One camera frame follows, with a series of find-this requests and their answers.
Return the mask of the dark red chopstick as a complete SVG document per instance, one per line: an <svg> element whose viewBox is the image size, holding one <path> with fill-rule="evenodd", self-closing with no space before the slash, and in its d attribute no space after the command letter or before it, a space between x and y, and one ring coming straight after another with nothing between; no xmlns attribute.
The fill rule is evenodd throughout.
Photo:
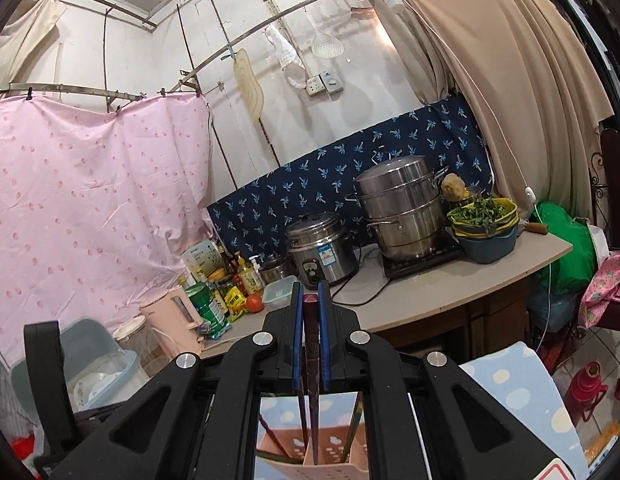
<svg viewBox="0 0 620 480"><path fill-rule="evenodd" d="M310 408L312 460L319 461L320 333L319 298L304 294L304 348L306 348L306 387Z"/></svg>

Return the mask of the silver rice cooker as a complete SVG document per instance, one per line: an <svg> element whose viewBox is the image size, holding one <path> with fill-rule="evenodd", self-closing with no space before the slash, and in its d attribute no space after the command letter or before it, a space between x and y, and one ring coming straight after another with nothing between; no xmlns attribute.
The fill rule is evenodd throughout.
<svg viewBox="0 0 620 480"><path fill-rule="evenodd" d="M289 255L304 286L334 285L357 273L359 263L350 234L336 212L308 214L286 228Z"/></svg>

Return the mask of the clear food container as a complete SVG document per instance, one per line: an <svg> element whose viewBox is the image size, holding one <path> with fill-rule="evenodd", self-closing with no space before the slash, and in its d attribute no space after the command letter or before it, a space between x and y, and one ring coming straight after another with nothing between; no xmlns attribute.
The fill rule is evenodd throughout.
<svg viewBox="0 0 620 480"><path fill-rule="evenodd" d="M262 295L263 307L267 311L288 307L292 301L294 286L297 282L296 276L289 275L267 284Z"/></svg>

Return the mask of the red tomato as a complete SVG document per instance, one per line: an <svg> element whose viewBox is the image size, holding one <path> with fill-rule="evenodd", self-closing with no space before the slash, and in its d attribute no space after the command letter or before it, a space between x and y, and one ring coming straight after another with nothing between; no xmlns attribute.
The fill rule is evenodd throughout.
<svg viewBox="0 0 620 480"><path fill-rule="evenodd" d="M245 309L248 313L258 313L264 309L262 298L259 294L251 294L246 298Z"/></svg>

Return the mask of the white dish drainer box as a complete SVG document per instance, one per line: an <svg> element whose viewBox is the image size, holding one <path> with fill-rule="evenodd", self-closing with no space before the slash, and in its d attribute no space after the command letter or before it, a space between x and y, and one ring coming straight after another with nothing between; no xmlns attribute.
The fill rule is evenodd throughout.
<svg viewBox="0 0 620 480"><path fill-rule="evenodd" d="M99 322L90 318L60 329L56 321L24 327L26 356L60 352L70 406L75 413L128 400L150 378L140 357L124 350Z"/></svg>

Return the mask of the yellow dish soap bottle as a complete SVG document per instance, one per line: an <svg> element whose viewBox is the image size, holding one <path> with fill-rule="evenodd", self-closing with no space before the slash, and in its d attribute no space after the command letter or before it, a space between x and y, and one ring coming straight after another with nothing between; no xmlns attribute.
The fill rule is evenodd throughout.
<svg viewBox="0 0 620 480"><path fill-rule="evenodd" d="M257 271L243 258L239 252L235 255L238 265L238 275L244 284L246 292L248 292L249 295L261 296L263 292L263 284Z"/></svg>

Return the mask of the red-green chopstick in basket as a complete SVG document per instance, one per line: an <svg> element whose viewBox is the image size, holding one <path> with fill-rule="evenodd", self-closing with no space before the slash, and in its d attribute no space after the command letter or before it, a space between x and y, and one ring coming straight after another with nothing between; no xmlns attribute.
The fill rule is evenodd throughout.
<svg viewBox="0 0 620 480"><path fill-rule="evenodd" d="M363 409L364 409L363 393L359 391L357 393L356 400L354 401L353 411L352 411L350 423L348 426L348 432L346 435L344 448L342 449L342 455L340 456L340 461L342 463L346 463L350 455L353 440L357 435L361 416L363 415Z"/></svg>

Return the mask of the navy floral backsplash cloth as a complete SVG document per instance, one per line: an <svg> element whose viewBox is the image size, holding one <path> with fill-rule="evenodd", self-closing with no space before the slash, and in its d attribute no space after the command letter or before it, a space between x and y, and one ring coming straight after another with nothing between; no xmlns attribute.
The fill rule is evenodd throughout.
<svg viewBox="0 0 620 480"><path fill-rule="evenodd" d="M354 179L406 155L421 155L430 169L446 168L472 188L493 188L484 137L458 93L317 148L220 198L208 212L224 247L244 257L285 254L286 229L325 211L338 214L346 230L364 240L363 209L346 200Z"/></svg>

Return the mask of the green-tipped chopstick in basket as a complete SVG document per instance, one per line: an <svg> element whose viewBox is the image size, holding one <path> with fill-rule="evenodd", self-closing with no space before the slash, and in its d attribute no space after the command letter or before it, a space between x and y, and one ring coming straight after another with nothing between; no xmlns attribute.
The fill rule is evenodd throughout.
<svg viewBox="0 0 620 480"><path fill-rule="evenodd" d="M260 423L261 427L266 432L267 436L270 438L270 440L275 445L275 447L278 449L278 455L281 456L282 458L286 458L286 460L288 460L289 459L289 454L287 453L287 451L284 448L284 446L281 444L280 440L278 440L278 437L273 432L273 430L270 428L270 426L268 425L268 423L266 422L264 417L262 415L259 415L258 419L259 419L259 423Z"/></svg>

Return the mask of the stainless steel steamer pot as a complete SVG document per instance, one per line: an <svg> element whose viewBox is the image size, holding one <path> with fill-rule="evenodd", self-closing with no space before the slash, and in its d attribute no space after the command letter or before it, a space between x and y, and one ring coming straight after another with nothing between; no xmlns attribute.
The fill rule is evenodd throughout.
<svg viewBox="0 0 620 480"><path fill-rule="evenodd" d="M355 177L346 200L363 208L386 258L422 258L434 251L444 232L441 178L423 155L396 157Z"/></svg>

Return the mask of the pink electric kettle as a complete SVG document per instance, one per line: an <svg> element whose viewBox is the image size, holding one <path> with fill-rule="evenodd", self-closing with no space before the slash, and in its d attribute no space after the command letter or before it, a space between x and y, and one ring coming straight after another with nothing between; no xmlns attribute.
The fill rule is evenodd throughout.
<svg viewBox="0 0 620 480"><path fill-rule="evenodd" d="M164 296L140 307L158 344L165 354L174 359L179 354L190 352L201 356L204 351L204 336L199 333L203 318L196 312L182 286L168 290Z"/></svg>

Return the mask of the pink perforated utensil basket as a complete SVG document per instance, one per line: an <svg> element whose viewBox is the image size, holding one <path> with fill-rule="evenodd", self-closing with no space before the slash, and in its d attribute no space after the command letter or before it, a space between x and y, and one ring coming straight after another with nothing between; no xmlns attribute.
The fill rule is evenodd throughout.
<svg viewBox="0 0 620 480"><path fill-rule="evenodd" d="M256 456L275 471L275 479L370 478L363 424L352 439L346 426L321 428L316 442L304 442L297 428L273 429L258 442Z"/></svg>

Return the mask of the blue basin with greens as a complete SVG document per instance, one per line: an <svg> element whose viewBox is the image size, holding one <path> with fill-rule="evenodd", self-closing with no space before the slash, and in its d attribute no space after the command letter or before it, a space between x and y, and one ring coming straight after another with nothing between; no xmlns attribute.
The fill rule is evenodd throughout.
<svg viewBox="0 0 620 480"><path fill-rule="evenodd" d="M515 248L519 213L509 198L476 197L449 211L447 219L467 257L476 263L494 263Z"/></svg>

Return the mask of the blue planet-print tablecloth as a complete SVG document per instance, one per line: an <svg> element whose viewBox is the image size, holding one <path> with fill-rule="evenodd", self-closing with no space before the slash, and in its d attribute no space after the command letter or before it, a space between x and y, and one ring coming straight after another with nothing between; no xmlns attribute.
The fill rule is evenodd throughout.
<svg viewBox="0 0 620 480"><path fill-rule="evenodd" d="M461 368L550 448L570 468L574 478L589 477L586 456L560 392L531 348L516 342ZM354 392L321 396L320 429L348 428L356 396ZM261 399L260 415L272 430L302 431L300 408L294 396L265 396ZM256 459L256 479L274 479L274 474L273 469Z"/></svg>

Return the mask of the hanging wooden cutting board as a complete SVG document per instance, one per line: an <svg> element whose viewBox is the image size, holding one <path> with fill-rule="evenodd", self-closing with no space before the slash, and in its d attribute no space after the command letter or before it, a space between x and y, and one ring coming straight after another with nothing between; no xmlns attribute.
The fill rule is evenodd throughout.
<svg viewBox="0 0 620 480"><path fill-rule="evenodd" d="M258 122L263 111L264 94L245 49L235 52L233 72L248 116L252 122Z"/></svg>

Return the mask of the pink dotted curtain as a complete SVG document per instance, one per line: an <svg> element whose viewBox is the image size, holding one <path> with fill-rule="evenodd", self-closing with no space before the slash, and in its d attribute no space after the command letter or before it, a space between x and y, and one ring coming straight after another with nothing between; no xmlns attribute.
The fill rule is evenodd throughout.
<svg viewBox="0 0 620 480"><path fill-rule="evenodd" d="M209 236L211 117L192 94L120 112L0 101L0 353L27 324L113 330L184 272Z"/></svg>

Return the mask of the red thermos flask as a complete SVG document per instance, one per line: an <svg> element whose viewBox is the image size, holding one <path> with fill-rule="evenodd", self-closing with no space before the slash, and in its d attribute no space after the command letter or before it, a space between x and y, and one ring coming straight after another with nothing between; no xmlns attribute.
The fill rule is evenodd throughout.
<svg viewBox="0 0 620 480"><path fill-rule="evenodd" d="M575 374L564 395L565 408L572 424L588 422L608 390L601 375L601 364L591 361Z"/></svg>

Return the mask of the pink floral cloth bundle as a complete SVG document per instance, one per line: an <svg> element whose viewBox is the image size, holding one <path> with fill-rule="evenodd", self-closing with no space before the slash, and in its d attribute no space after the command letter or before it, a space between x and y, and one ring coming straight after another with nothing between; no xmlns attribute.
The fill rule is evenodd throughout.
<svg viewBox="0 0 620 480"><path fill-rule="evenodd" d="M593 275L581 297L579 324L595 326L612 304L620 304L620 252L612 252Z"/></svg>

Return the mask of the beige curtain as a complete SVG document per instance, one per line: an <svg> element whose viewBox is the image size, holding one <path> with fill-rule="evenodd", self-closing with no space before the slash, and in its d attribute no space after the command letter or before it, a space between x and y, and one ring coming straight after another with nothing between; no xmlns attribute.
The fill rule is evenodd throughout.
<svg viewBox="0 0 620 480"><path fill-rule="evenodd" d="M614 111L550 0L370 1L417 99L458 90L470 104L500 194L592 217L589 162Z"/></svg>

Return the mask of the wall power socket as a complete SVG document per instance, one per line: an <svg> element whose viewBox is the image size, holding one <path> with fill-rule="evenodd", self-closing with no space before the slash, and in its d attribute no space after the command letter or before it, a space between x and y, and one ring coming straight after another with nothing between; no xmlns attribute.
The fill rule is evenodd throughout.
<svg viewBox="0 0 620 480"><path fill-rule="evenodd" d="M342 80L336 73L330 70L312 76L306 82L308 96L318 96L323 92L331 96L332 94L342 92L342 90L344 90Z"/></svg>

